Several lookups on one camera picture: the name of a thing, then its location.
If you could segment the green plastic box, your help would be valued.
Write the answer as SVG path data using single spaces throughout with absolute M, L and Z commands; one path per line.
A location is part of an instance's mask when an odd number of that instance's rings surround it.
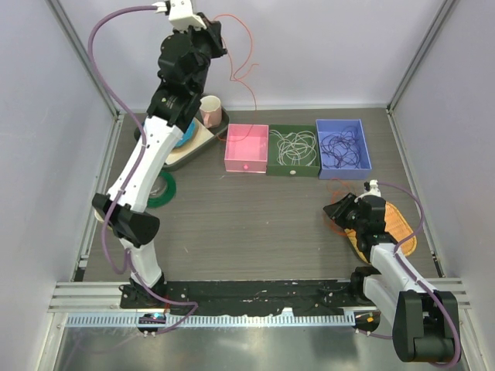
M 321 169 L 314 125 L 271 124 L 267 175 L 317 177 Z

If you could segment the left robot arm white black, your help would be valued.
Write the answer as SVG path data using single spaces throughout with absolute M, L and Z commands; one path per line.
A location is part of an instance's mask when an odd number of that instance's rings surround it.
M 156 260 L 153 240 L 159 218 L 146 212 L 149 193 L 166 158 L 200 109 L 213 59 L 226 54 L 221 24 L 199 12 L 174 26 L 161 45 L 160 84 L 144 121 L 137 121 L 140 140 L 118 180 L 107 193 L 97 193 L 92 206 L 125 249 L 131 285 L 147 308 L 157 308 L 165 297 L 165 277 Z

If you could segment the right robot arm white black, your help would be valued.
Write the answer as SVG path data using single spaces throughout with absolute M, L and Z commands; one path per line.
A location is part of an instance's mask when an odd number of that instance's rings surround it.
M 340 228 L 353 230 L 369 267 L 357 268 L 349 286 L 358 305 L 371 301 L 391 323 L 394 350 L 403 362 L 450 367 L 460 359 L 459 308 L 450 291 L 427 282 L 405 259 L 387 230 L 386 201 L 379 194 L 347 194 L 324 206 Z

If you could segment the pink plastic box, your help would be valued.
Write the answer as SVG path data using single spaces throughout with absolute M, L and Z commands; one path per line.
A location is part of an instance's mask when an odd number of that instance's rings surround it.
M 224 154 L 225 170 L 266 173 L 268 132 L 269 126 L 265 124 L 229 124 Z

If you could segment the blue plastic box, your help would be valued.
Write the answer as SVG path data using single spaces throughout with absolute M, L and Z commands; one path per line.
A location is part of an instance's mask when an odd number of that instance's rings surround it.
M 365 180 L 372 165 L 361 119 L 317 119 L 319 179 Z

